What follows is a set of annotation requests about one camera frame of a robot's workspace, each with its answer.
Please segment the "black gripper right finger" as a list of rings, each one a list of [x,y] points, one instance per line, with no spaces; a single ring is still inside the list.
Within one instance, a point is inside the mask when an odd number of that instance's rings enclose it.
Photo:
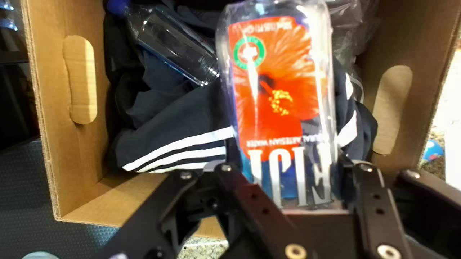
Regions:
[[[370,163],[345,167],[351,180],[350,206],[357,216],[360,247],[366,259],[413,259],[393,193]]]

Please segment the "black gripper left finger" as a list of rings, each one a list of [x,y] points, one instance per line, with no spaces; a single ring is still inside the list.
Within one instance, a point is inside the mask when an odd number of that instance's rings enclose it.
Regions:
[[[227,163],[206,165],[209,209],[229,243],[219,259],[312,259],[312,245],[260,190]]]

